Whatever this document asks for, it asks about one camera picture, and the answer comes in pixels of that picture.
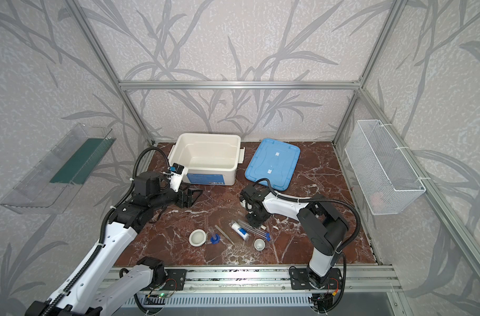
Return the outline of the blue-capped test tube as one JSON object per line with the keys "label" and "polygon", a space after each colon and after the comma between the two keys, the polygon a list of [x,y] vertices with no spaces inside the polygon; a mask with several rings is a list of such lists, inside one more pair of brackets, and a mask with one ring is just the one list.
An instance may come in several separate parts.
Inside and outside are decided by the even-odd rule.
{"label": "blue-capped test tube", "polygon": [[259,238],[263,238],[266,241],[271,241],[270,233],[262,230],[262,229],[255,229],[246,223],[239,223],[242,229],[246,230],[249,234],[254,234]]}
{"label": "blue-capped test tube", "polygon": [[259,230],[259,229],[253,229],[251,227],[244,227],[244,230],[246,230],[249,234],[254,234],[260,238],[265,239],[266,241],[271,241],[270,233],[264,231],[264,230]]}

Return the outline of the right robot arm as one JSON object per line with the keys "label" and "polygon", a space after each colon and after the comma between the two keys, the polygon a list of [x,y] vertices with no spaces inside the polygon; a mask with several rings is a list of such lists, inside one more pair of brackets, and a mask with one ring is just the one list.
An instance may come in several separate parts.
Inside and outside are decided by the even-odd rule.
{"label": "right robot arm", "polygon": [[325,285],[343,249],[361,230],[361,218],[354,206],[320,194],[294,197],[270,187],[258,190],[249,185],[242,189],[239,200],[247,211],[248,223],[254,228],[272,215],[283,215],[300,223],[314,247],[307,275],[315,288]]}

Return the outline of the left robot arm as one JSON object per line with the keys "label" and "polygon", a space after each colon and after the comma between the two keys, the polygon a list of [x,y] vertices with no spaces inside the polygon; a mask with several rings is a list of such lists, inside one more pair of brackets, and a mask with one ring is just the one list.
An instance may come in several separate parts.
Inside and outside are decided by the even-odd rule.
{"label": "left robot arm", "polygon": [[188,169],[173,164],[168,172],[143,172],[132,182],[128,199],[113,207],[103,219],[100,236],[75,271],[43,301],[35,301],[26,315],[112,315],[146,288],[168,284],[164,263],[156,258],[140,259],[114,284],[98,289],[123,251],[153,218],[154,212],[171,205],[191,207],[194,189],[180,188]]}

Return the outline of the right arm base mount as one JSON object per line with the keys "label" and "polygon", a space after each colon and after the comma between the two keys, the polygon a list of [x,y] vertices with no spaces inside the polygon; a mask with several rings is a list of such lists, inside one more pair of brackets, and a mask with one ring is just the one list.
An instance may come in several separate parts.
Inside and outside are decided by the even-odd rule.
{"label": "right arm base mount", "polygon": [[341,270],[332,267],[325,276],[318,276],[306,268],[291,266],[288,269],[292,290],[340,290],[343,288]]}

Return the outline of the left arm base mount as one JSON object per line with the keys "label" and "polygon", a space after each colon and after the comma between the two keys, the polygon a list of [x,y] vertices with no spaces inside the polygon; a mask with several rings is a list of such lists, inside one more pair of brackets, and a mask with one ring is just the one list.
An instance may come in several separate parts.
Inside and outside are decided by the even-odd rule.
{"label": "left arm base mount", "polygon": [[186,269],[169,269],[166,270],[166,278],[160,284],[150,284],[146,290],[152,291],[182,291],[184,289],[187,270]]}

